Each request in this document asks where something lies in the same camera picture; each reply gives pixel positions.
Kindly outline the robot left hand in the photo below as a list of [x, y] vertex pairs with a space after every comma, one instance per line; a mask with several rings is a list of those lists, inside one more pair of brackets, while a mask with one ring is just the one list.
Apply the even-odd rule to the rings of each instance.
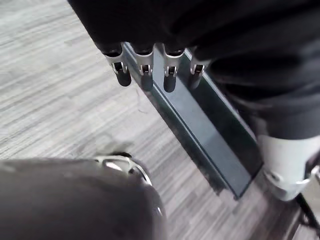
[[131, 83], [131, 44], [145, 89], [162, 44], [164, 86], [193, 49], [189, 83], [209, 70], [249, 119], [275, 196], [290, 201], [310, 182], [320, 152], [320, 3], [317, 0], [71, 0], [69, 5], [118, 82]]

